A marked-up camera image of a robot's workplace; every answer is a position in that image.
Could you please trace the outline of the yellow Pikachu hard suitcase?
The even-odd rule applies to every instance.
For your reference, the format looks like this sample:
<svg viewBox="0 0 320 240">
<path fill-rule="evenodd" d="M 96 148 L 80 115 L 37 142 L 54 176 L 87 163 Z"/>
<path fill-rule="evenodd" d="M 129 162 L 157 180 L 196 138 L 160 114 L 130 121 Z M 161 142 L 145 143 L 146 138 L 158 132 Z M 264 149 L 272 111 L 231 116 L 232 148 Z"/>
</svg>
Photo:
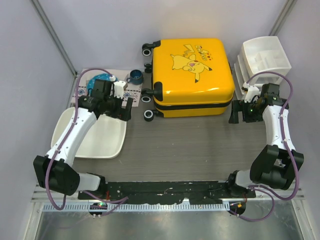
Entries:
<svg viewBox="0 0 320 240">
<path fill-rule="evenodd" d="M 223 114 L 233 100 L 235 84 L 223 42 L 218 38 L 161 39 L 144 43 L 141 53 L 151 86 L 140 100 L 153 102 L 143 118 L 180 118 Z"/>
</svg>

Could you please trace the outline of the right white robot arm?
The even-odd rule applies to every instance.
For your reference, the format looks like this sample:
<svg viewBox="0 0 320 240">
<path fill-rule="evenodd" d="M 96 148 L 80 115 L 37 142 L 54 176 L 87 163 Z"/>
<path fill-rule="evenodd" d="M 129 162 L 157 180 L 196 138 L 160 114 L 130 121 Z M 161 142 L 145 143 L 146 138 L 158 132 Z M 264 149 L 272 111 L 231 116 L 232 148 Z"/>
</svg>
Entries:
<svg viewBox="0 0 320 240">
<path fill-rule="evenodd" d="M 280 87 L 274 83 L 264 84 L 261 89 L 247 83 L 242 87 L 245 97 L 232 101 L 228 122 L 239 123 L 238 113 L 246 123 L 264 122 L 266 145 L 249 170 L 229 175 L 226 193 L 236 198 L 247 193 L 250 186 L 287 190 L 304 163 L 304 155 L 296 151 L 290 137 L 288 101 L 280 97 Z"/>
</svg>

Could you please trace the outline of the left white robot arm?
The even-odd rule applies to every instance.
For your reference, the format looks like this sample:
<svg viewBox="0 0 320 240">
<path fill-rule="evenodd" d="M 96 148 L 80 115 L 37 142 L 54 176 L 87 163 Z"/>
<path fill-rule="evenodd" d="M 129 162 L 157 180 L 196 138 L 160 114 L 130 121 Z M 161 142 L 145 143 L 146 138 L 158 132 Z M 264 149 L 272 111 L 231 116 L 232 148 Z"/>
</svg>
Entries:
<svg viewBox="0 0 320 240">
<path fill-rule="evenodd" d="M 40 187 L 67 196 L 89 191 L 100 200 L 107 192 L 105 178 L 94 173 L 78 173 L 73 163 L 79 149 L 91 157 L 115 158 L 121 151 L 133 99 L 122 107 L 127 82 L 96 80 L 90 96 L 77 100 L 66 128 L 45 154 L 36 156 L 33 167 Z"/>
</svg>

